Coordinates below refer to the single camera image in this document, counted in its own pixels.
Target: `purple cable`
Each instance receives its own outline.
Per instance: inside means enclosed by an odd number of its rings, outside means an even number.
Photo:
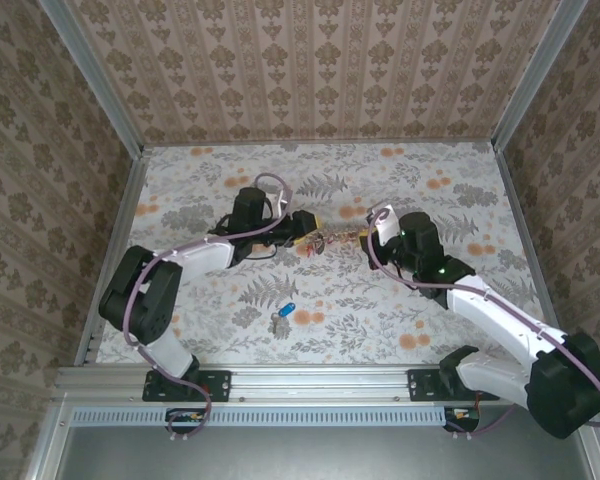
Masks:
[[[405,280],[405,279],[400,278],[397,275],[394,275],[393,273],[391,273],[384,265],[382,265],[380,263],[380,260],[378,260],[376,252],[373,249],[373,242],[372,242],[373,229],[376,227],[376,222],[378,221],[378,219],[384,220],[385,218],[387,218],[387,216],[390,213],[391,212],[387,208],[380,209],[373,216],[373,218],[371,219],[371,222],[369,224],[369,231],[368,231],[368,234],[367,234],[367,248],[369,250],[369,256],[371,257],[371,260],[376,265],[376,267],[378,267],[380,269],[380,271],[382,271],[382,273],[384,273],[389,278],[392,278],[396,282],[400,282],[400,283],[402,283],[402,284],[404,284],[404,285],[406,285],[408,287],[415,287],[415,288],[442,288],[442,289],[445,289],[445,290],[453,290],[453,289],[463,290],[465,292],[470,292],[470,293],[475,293],[476,295],[480,295],[485,300],[487,300],[487,299],[491,300],[493,303],[495,303],[500,308],[502,308],[505,312],[507,312],[510,315],[512,315],[516,320],[522,322],[522,324],[525,325],[526,327],[528,327],[532,332],[538,334],[543,339],[545,339],[547,342],[549,342],[551,345],[553,345],[560,353],[562,353],[565,357],[567,357],[567,359],[571,363],[573,363],[578,368],[578,370],[580,370],[589,379],[589,381],[593,384],[593,386],[596,387],[596,389],[600,392],[600,380],[598,380],[596,378],[596,376],[591,372],[591,370],[589,370],[580,360],[578,360],[560,342],[558,342],[557,340],[555,340],[552,336],[546,334],[540,327],[538,327],[534,323],[532,323],[529,320],[527,320],[525,317],[523,317],[522,315],[520,315],[516,310],[514,310],[513,308],[511,308],[505,302],[501,301],[499,298],[493,297],[493,296],[489,295],[489,293],[485,292],[484,290],[481,290],[479,288],[469,287],[467,285],[454,285],[452,283],[421,283],[421,282],[414,282],[414,281],[411,281],[411,280]],[[586,424],[589,425],[590,427],[598,427],[598,428],[600,428],[600,422],[589,421]]]
[[[507,417],[513,413],[513,411],[515,409],[516,409],[516,405],[515,404],[511,405],[507,409],[507,411],[504,412],[500,416],[500,418],[498,418],[497,420],[495,420],[493,423],[487,425],[486,427],[479,428],[478,430],[474,430],[473,432],[467,432],[460,425],[458,425],[457,423],[450,422],[449,420],[447,420],[447,425],[449,425],[450,427],[455,428],[460,433],[466,433],[467,436],[471,435],[472,437],[477,437],[478,435],[482,435],[484,433],[490,432],[491,430],[495,429],[498,425],[500,425],[502,422],[504,422],[507,419]]]
[[[164,251],[161,254],[156,255],[153,259],[151,259],[151,261],[149,263],[147,263],[147,266],[144,267],[142,272],[140,272],[140,275],[138,276],[138,280],[136,280],[136,283],[133,286],[133,289],[131,290],[131,293],[129,295],[129,300],[127,301],[127,306],[124,311],[124,317],[122,320],[122,334],[124,336],[125,341],[127,342],[127,345],[129,345],[130,347],[137,348],[138,353],[142,356],[142,358],[144,358],[149,363],[149,365],[151,365],[151,367],[154,370],[158,371],[164,377],[166,377],[167,379],[169,379],[170,381],[172,381],[174,383],[178,383],[180,385],[184,385],[186,387],[192,388],[204,397],[205,415],[204,415],[203,419],[200,421],[200,423],[198,424],[198,426],[196,428],[194,428],[191,432],[189,432],[187,434],[187,436],[196,435],[209,420],[209,416],[211,415],[211,397],[209,397],[209,394],[205,390],[200,388],[198,385],[196,385],[195,383],[187,382],[186,380],[182,380],[181,378],[174,377],[173,375],[169,374],[166,370],[164,370],[162,367],[160,367],[155,362],[155,360],[145,350],[144,346],[141,345],[140,342],[135,341],[131,338],[131,335],[129,333],[129,323],[131,322],[131,310],[133,309],[133,304],[136,301],[136,298],[138,297],[138,293],[140,292],[140,288],[142,287],[144,280],[147,278],[147,275],[149,275],[149,272],[151,272],[153,267],[161,260],[164,260],[165,258],[171,257],[173,255],[176,255],[177,253],[179,253],[183,250],[189,250],[189,249],[195,248],[195,247],[205,244],[205,243],[226,242],[229,240],[236,240],[239,238],[247,238],[247,237],[252,237],[254,235],[259,235],[261,233],[268,232],[269,230],[275,228],[280,222],[282,222],[284,220],[284,217],[287,215],[287,213],[289,213],[289,208],[291,205],[291,197],[293,196],[293,191],[289,188],[289,186],[286,184],[286,182],[282,178],[280,178],[278,175],[276,175],[274,173],[261,173],[261,174],[257,175],[256,178],[254,179],[254,185],[256,187],[258,186],[258,180],[260,180],[263,177],[270,177],[270,178],[273,178],[273,179],[277,180],[278,182],[280,182],[280,184],[282,185],[282,189],[286,194],[285,196],[287,199],[287,204],[285,205],[284,209],[282,210],[282,214],[280,215],[279,218],[277,218],[276,220],[271,222],[269,225],[259,228],[257,230],[253,230],[251,232],[236,233],[233,235],[226,235],[223,237],[214,237],[211,239],[207,239],[205,237],[200,240],[196,240],[194,242],[181,245],[179,247]],[[172,423],[173,423],[173,418],[174,417],[172,417],[170,419],[167,429],[169,430],[169,432],[172,435],[176,435],[175,432],[173,432],[173,429],[171,428]]]

